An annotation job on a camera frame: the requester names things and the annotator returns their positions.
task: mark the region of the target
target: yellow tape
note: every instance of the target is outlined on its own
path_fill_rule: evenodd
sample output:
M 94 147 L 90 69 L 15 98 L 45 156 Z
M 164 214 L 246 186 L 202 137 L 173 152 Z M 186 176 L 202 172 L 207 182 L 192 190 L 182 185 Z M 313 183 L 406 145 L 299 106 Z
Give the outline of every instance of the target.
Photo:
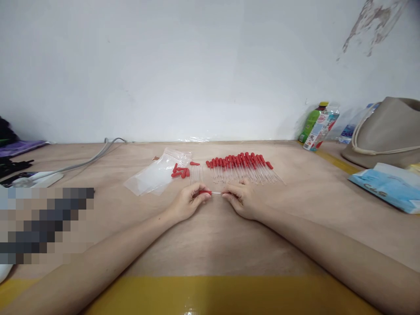
M 296 141 L 301 146 L 303 146 L 303 143 L 302 142 L 300 142 L 298 140 L 296 140 Z M 360 169 L 358 169 L 358 168 L 356 168 L 356 167 L 354 167 L 354 166 L 346 163 L 343 160 L 340 160 L 339 158 L 337 158 L 337 157 L 335 157 L 335 156 L 333 156 L 333 155 L 331 155 L 331 154 L 323 151 L 322 149 L 318 149 L 317 151 L 315 151 L 315 154 L 318 155 L 318 156 L 320 156 L 320 157 L 322 157 L 324 160 L 330 162 L 332 165 L 338 167 L 342 171 L 345 171 L 347 174 L 352 175 L 352 174 L 355 174 L 355 173 L 358 173 L 358 172 L 361 171 Z
M 0 308 L 35 280 L 0 286 Z M 84 314 L 380 314 L 332 276 L 121 277 Z

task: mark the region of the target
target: wall stain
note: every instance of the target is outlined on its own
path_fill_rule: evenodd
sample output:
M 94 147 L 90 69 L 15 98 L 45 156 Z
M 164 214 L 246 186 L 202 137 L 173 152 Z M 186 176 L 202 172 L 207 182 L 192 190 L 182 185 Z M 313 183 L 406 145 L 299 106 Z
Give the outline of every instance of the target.
M 346 53 L 352 39 L 361 44 L 363 42 L 362 36 L 372 27 L 375 27 L 367 53 L 367 56 L 370 57 L 373 47 L 385 40 L 408 2 L 410 0 L 367 0 L 356 24 L 343 45 L 343 53 Z

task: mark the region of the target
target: green bottle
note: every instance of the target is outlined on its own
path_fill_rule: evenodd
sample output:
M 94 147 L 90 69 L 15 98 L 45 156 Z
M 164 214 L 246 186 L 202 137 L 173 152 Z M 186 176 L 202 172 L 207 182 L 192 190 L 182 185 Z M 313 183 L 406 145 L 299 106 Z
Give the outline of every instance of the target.
M 319 114 L 328 106 L 328 102 L 321 102 L 317 109 L 314 109 L 308 116 L 308 119 L 305 123 L 305 128 L 303 129 L 301 135 L 299 136 L 299 141 L 305 143 L 307 137 L 312 131 L 314 124 L 316 123 Z

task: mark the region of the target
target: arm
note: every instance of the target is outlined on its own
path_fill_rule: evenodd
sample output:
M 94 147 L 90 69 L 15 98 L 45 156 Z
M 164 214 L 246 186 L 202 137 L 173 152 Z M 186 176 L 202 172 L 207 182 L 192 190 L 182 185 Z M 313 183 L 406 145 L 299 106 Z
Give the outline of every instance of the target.
M 420 274 L 362 243 L 264 205 L 247 181 L 222 195 L 242 217 L 270 227 L 387 314 L 420 313 Z
M 188 219 L 210 198 L 196 183 L 184 188 L 164 212 L 90 247 L 67 265 L 27 289 L 4 314 L 77 314 L 110 285 L 149 245 L 180 221 Z

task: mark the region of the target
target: cable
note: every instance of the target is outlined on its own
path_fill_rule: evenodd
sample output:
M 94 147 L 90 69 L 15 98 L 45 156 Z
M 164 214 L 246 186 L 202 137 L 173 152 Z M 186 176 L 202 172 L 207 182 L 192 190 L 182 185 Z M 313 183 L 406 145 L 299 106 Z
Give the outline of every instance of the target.
M 48 174 L 42 175 L 42 176 L 36 176 L 35 175 L 34 178 L 31 178 L 31 177 L 22 178 L 19 182 L 16 183 L 17 184 L 16 186 L 14 185 L 14 187 L 28 187 L 28 184 L 32 184 L 35 180 L 38 180 L 38 179 L 41 179 L 41 178 L 44 178 L 44 177 L 47 177 L 47 176 L 50 176 L 50 175 L 53 175 L 53 174 L 56 174 L 56 173 L 69 171 L 69 170 L 72 170 L 72 169 L 75 169 L 75 168 L 80 168 L 80 167 L 85 166 L 85 165 L 87 165 L 89 163 L 92 163 L 92 162 L 94 162 L 96 160 L 99 160 L 101 157 L 103 157 L 108 152 L 109 148 L 118 139 L 124 141 L 125 143 L 127 143 L 127 141 L 124 140 L 123 138 L 115 138 L 111 142 L 108 142 L 108 138 L 105 138 L 105 140 L 104 140 L 105 145 L 103 146 L 103 148 L 94 157 L 92 157 L 90 160 L 88 160 L 86 162 L 83 162 L 83 163 L 80 163 L 80 164 L 76 164 L 76 165 L 72 165 L 72 166 L 67 166 L 67 167 L 61 168 L 59 170 L 50 172 Z
M 352 149 L 354 152 L 360 153 L 360 154 L 365 154 L 365 155 L 380 155 L 380 154 L 395 154 L 395 153 L 402 153 L 402 152 L 408 152 L 408 151 L 412 151 L 412 150 L 417 150 L 420 149 L 420 146 L 416 146 L 416 147 L 407 147 L 407 148 L 402 148 L 402 149 L 395 149 L 395 150 L 388 150 L 388 151 L 381 151 L 381 152 L 376 152 L 374 150 L 366 150 L 366 149 L 362 149 L 359 148 L 357 146 L 357 137 L 359 136 L 359 131 L 360 128 L 363 126 L 363 124 L 366 122 L 366 120 L 369 118 L 369 116 L 372 113 L 370 111 L 368 111 L 364 116 L 363 119 L 357 124 L 356 128 L 354 129 L 353 132 L 353 137 L 351 138 L 351 145 L 352 145 Z

